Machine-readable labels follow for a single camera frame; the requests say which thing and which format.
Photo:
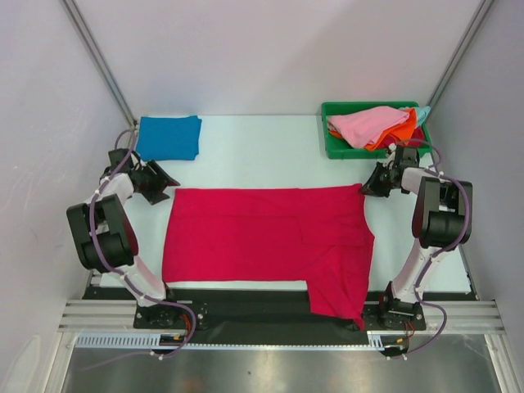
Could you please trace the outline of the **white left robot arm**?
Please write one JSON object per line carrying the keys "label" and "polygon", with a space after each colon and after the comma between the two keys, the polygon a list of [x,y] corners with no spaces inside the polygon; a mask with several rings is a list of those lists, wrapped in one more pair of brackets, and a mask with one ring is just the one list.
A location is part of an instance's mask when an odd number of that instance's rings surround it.
{"label": "white left robot arm", "polygon": [[154,306],[152,317],[161,326],[172,327],[180,320],[181,308],[166,299],[166,284],[140,257],[124,204],[139,194],[156,205],[169,199],[166,188],[178,187],[180,182],[131,149],[116,148],[108,152],[108,158],[95,192],[66,211],[79,261],[87,270],[107,273],[122,282],[138,306]]}

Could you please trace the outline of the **magenta t shirt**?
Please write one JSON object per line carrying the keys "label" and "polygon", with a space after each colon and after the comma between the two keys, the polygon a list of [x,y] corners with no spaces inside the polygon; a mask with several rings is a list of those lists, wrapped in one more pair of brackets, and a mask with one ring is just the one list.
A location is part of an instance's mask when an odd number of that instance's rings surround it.
{"label": "magenta t shirt", "polygon": [[166,282],[292,282],[313,314],[364,325],[374,236],[358,185],[181,188],[162,260]]}

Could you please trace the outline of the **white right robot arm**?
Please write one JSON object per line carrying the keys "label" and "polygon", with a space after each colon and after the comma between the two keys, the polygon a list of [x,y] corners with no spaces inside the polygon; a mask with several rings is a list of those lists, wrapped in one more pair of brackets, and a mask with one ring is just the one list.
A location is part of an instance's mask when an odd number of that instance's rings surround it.
{"label": "white right robot arm", "polygon": [[411,224],[413,247],[377,308],[378,320],[386,328],[397,328],[421,313],[425,286],[434,270],[472,233],[473,184],[451,178],[434,166],[422,167],[416,147],[388,147],[386,160],[376,164],[359,192],[388,197],[394,189],[413,193],[417,200]]}

